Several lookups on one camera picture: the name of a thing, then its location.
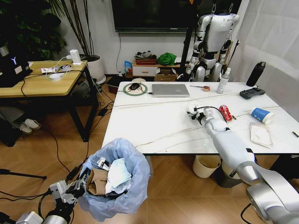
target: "laptop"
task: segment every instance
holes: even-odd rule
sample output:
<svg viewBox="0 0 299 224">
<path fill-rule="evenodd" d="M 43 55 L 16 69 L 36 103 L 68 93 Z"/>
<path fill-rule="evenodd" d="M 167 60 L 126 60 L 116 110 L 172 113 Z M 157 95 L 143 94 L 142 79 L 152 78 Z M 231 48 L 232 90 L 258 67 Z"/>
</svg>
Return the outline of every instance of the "laptop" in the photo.
<svg viewBox="0 0 299 224">
<path fill-rule="evenodd" d="M 153 84 L 153 97 L 189 97 L 185 84 Z"/>
</svg>

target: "white sneaker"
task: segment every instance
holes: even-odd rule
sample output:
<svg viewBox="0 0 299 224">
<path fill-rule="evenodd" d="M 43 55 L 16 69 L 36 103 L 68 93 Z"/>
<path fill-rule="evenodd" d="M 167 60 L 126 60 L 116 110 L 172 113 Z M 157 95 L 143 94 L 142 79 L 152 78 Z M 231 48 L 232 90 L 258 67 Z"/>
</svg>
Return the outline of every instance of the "white sneaker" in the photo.
<svg viewBox="0 0 299 224">
<path fill-rule="evenodd" d="M 23 124 L 23 123 L 20 125 L 19 129 L 24 134 L 32 134 L 33 133 L 32 129 L 30 127 L 28 127 L 27 125 Z"/>
<path fill-rule="evenodd" d="M 31 120 L 29 118 L 25 120 L 24 124 L 33 130 L 38 130 L 41 128 L 41 125 L 36 120 Z"/>
</svg>

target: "computer mouse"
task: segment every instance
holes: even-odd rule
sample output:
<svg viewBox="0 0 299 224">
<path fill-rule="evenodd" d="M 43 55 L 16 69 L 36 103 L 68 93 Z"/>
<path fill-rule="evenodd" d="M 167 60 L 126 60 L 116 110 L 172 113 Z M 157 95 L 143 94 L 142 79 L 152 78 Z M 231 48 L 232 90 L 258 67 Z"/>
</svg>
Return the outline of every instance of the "computer mouse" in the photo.
<svg viewBox="0 0 299 224">
<path fill-rule="evenodd" d="M 130 85 L 129 89 L 130 90 L 136 90 L 140 87 L 140 84 L 139 83 L 133 83 Z"/>
</svg>

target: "white plastic bottle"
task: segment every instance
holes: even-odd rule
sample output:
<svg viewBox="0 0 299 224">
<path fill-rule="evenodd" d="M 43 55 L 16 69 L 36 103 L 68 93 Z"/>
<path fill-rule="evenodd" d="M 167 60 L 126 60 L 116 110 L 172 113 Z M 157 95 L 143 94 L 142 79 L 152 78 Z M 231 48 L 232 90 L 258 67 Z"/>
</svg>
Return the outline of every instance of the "white plastic bottle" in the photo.
<svg viewBox="0 0 299 224">
<path fill-rule="evenodd" d="M 230 68 L 227 68 L 224 75 L 221 77 L 218 88 L 216 90 L 217 93 L 223 93 L 226 83 L 228 83 L 230 74 Z"/>
</svg>

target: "black monitor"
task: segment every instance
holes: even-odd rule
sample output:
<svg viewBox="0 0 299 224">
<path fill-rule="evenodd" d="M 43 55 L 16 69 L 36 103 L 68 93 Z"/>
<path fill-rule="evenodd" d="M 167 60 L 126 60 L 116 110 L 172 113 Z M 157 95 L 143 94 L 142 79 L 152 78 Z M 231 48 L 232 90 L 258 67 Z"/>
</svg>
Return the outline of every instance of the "black monitor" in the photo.
<svg viewBox="0 0 299 224">
<path fill-rule="evenodd" d="M 184 33 L 192 22 L 190 0 L 112 0 L 116 32 Z M 234 0 L 231 13 L 237 13 L 242 0 Z M 218 0 L 216 14 L 228 13 L 232 0 Z M 213 0 L 202 0 L 199 17 L 210 14 Z"/>
</svg>

